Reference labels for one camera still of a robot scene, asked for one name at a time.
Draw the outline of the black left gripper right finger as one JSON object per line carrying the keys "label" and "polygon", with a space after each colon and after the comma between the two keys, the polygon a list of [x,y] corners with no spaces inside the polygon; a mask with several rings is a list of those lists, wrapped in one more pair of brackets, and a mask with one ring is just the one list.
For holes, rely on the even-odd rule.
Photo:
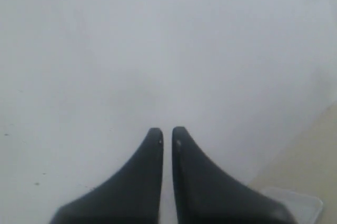
{"label": "black left gripper right finger", "polygon": [[172,174],[179,223],[292,223],[283,204],[225,173],[183,126],[172,131]]}

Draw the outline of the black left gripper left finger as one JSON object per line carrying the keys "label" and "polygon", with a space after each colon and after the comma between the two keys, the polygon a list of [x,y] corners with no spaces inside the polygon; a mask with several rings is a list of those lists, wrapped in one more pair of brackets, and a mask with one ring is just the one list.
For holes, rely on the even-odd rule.
{"label": "black left gripper left finger", "polygon": [[51,223],[158,223],[163,176],[163,133],[151,128],[110,179],[62,206]]}

